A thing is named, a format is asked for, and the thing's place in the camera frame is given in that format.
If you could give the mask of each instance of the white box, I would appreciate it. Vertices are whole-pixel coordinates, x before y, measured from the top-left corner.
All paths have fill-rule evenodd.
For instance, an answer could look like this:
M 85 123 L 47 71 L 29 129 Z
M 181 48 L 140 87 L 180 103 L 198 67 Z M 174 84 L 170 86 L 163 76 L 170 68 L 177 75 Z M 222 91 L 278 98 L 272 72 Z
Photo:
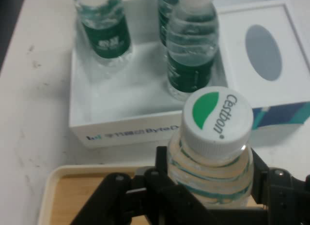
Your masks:
M 157 2 L 126 0 L 124 5 L 133 57 L 126 68 L 111 79 L 106 80 L 105 77 L 106 72 L 112 69 L 102 69 L 91 61 L 90 48 L 77 26 L 76 46 L 72 54 L 69 125 L 89 148 L 169 139 L 181 122 L 183 103 L 172 98 L 166 87 L 166 65 L 158 35 Z M 219 10 L 223 27 L 228 21 L 224 24 L 222 15 L 226 17 L 228 14 L 226 9 Z M 230 50 L 225 51 L 222 58 L 228 73 Z M 220 76 L 225 85 L 223 70 L 217 68 L 215 73 L 213 80 L 216 75 Z M 230 86 L 240 82 L 231 75 L 227 81 Z M 247 89 L 233 86 L 239 91 L 242 89 L 241 93 L 248 97 Z M 262 102 L 257 105 L 270 106 Z M 262 117 L 262 112 L 258 111 L 257 115 Z

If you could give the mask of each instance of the tissue box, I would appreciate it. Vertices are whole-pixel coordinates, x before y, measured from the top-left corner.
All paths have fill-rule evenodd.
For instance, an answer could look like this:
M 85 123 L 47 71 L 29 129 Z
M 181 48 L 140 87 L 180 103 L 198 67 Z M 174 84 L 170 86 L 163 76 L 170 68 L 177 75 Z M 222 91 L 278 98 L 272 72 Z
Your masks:
M 287 0 L 226 8 L 219 18 L 227 84 L 255 108 L 253 128 L 303 123 L 310 115 L 309 51 Z

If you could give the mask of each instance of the water bottle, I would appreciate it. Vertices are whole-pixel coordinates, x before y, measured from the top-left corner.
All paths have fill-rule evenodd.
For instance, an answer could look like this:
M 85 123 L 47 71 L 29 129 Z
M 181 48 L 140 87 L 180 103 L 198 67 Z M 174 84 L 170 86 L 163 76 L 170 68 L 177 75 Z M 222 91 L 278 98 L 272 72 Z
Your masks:
M 246 206 L 254 165 L 249 103 L 224 87 L 207 87 L 185 103 L 167 151 L 168 175 L 207 208 Z
M 178 100 L 205 86 L 218 49 L 213 0 L 179 0 L 168 24 L 168 85 Z
M 119 66 L 130 57 L 131 42 L 122 0 L 74 0 L 93 57 L 102 65 Z
M 158 0 L 159 37 L 166 46 L 167 25 L 174 6 L 179 0 Z

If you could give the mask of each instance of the white table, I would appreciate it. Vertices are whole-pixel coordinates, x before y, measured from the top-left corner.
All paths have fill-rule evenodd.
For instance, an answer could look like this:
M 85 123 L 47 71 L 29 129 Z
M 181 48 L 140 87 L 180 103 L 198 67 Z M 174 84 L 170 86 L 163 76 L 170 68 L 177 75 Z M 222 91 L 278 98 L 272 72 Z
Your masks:
M 310 0 L 291 1 L 310 45 Z M 166 144 L 88 151 L 69 132 L 74 19 L 72 0 L 24 2 L 0 75 L 1 224 L 35 224 L 46 178 L 60 165 L 151 165 Z M 251 142 L 270 166 L 301 180 L 310 174 L 310 120 L 255 131 Z

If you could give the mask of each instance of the green bottle label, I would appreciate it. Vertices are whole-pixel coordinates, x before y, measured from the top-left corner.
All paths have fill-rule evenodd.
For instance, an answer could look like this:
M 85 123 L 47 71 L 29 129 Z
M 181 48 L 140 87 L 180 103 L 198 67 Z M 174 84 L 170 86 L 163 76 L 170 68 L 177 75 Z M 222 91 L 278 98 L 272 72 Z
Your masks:
M 169 18 L 164 16 L 163 13 L 161 13 L 158 10 L 159 13 L 159 38 L 164 46 L 166 46 L 166 38 L 167 38 L 167 25 L 169 22 Z
M 176 62 L 168 53 L 168 79 L 181 92 L 192 93 L 205 87 L 211 78 L 214 60 L 200 66 L 186 66 Z
M 130 47 L 130 36 L 125 16 L 117 25 L 107 29 L 96 30 L 83 26 L 93 50 L 103 58 L 119 57 Z

